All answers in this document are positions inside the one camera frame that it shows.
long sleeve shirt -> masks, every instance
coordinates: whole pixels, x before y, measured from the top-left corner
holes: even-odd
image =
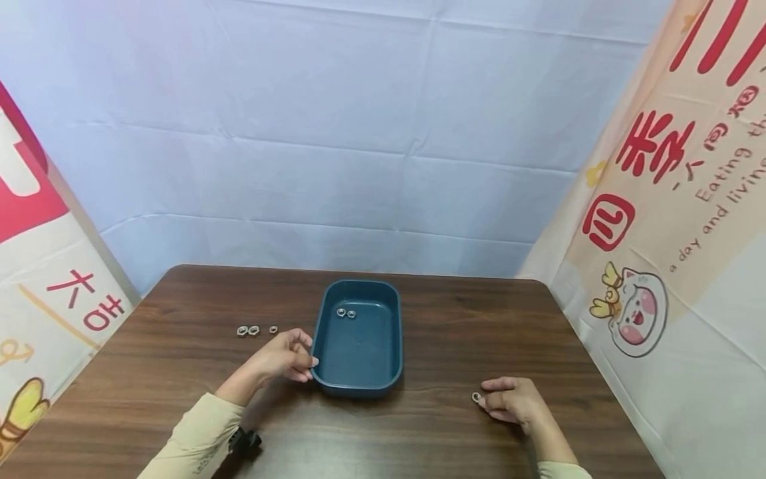
[[[210,479],[229,454],[244,408],[205,394],[173,429],[164,448],[138,479]],[[541,479],[591,479],[576,464],[538,463]]]

white cloth backdrop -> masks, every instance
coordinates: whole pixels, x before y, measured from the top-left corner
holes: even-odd
[[[5,0],[0,78],[145,293],[180,263],[508,277],[670,0]]]

dark teal tray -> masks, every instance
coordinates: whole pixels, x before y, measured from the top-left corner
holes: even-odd
[[[356,312],[339,317],[338,308]],[[314,379],[330,394],[379,398],[404,367],[399,293],[381,281],[341,280],[331,284],[316,321],[311,354],[319,358]]]

pink cartoon face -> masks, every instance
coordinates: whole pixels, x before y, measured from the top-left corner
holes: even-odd
[[[624,268],[619,317],[609,328],[617,348],[632,357],[645,356],[657,345],[667,320],[667,295],[662,281],[651,273]]]

left hand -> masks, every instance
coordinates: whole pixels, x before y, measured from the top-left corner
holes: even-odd
[[[241,370],[260,382],[278,376],[308,382],[314,379],[309,369],[319,364],[319,360],[308,353],[312,342],[311,336],[300,328],[279,333],[253,354]]]

